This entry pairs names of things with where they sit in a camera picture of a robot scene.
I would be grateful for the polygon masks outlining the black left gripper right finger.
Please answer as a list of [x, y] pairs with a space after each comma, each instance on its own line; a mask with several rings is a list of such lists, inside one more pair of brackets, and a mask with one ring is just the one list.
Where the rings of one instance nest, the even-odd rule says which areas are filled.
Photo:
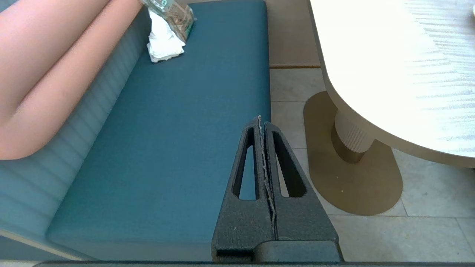
[[271, 227], [278, 240], [331, 241], [338, 234], [282, 131], [263, 125]]

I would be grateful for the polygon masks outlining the printed snack packet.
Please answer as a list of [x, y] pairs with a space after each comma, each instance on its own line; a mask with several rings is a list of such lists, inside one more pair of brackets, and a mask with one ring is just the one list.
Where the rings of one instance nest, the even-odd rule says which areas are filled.
[[153, 13], [163, 18], [176, 36], [186, 42], [195, 22], [191, 7], [184, 0], [141, 0]]

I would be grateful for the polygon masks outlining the long pink bolster cushion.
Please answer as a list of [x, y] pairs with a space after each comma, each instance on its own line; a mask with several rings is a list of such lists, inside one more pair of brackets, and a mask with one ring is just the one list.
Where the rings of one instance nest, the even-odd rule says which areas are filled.
[[0, 12], [0, 159], [64, 125], [143, 8], [140, 0], [17, 0]]

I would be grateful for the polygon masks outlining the crumpled white tissue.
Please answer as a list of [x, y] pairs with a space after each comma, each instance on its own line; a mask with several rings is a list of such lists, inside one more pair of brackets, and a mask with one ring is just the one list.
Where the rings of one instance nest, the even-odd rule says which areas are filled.
[[147, 49], [151, 62], [158, 63], [183, 54], [185, 43], [171, 30], [168, 22], [152, 9], [149, 9], [148, 13], [151, 19], [151, 32]]

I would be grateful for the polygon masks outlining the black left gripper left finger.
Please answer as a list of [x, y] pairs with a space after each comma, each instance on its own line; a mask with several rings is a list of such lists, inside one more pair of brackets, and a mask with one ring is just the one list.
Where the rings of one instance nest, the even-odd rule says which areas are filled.
[[[212, 238], [214, 261], [253, 261], [261, 243], [275, 239], [275, 205], [268, 176], [261, 116], [243, 129]], [[253, 148], [255, 199], [240, 192], [247, 150]]]

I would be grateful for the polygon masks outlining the teal bench with snack packet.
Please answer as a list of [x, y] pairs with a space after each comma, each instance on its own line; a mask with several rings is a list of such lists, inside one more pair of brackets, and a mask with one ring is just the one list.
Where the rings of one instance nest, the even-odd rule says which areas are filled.
[[57, 134], [0, 159], [0, 262], [204, 260], [243, 128], [271, 118], [264, 0], [190, 4], [184, 53], [153, 63], [146, 7]]

